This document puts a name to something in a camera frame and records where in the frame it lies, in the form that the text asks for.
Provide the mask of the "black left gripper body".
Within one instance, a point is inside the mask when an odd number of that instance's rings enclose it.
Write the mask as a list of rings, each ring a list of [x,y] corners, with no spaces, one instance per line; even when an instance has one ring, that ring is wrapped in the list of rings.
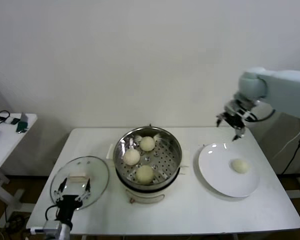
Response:
[[[83,206],[83,201],[78,199],[78,195],[63,195],[62,199],[56,201],[56,206],[58,208],[58,213],[56,215],[56,220],[60,221],[62,224],[66,224],[72,227],[72,217],[74,211]]]

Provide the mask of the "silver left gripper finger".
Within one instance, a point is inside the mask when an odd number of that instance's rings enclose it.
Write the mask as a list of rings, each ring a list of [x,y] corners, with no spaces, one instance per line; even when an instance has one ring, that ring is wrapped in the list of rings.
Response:
[[[60,201],[62,198],[62,193],[64,191],[64,189],[66,188],[66,184],[67,184],[67,177],[60,183],[59,187],[57,190],[53,191],[53,195],[55,197],[55,201]]]
[[[76,200],[82,202],[83,200],[87,200],[91,196],[91,183],[90,179],[88,179],[87,183],[85,184],[84,192],[79,195]]]

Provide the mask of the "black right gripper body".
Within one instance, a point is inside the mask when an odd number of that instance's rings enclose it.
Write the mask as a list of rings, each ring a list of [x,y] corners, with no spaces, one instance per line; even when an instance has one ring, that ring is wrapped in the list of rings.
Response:
[[[235,114],[231,115],[227,112],[223,113],[223,119],[234,129],[243,129],[245,128],[245,124],[242,120],[242,117]]]

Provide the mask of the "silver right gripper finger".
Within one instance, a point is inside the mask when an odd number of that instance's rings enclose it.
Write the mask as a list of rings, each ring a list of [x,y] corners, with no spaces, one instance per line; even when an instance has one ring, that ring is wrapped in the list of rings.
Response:
[[[220,113],[216,116],[217,120],[216,120],[216,126],[219,127],[220,124],[226,119],[226,115],[225,113]]]
[[[245,132],[246,132],[246,127],[243,126],[243,127],[235,127],[234,128],[234,132],[235,132],[235,135],[232,139],[232,141],[236,141],[238,139],[241,139],[244,135],[245,135]]]

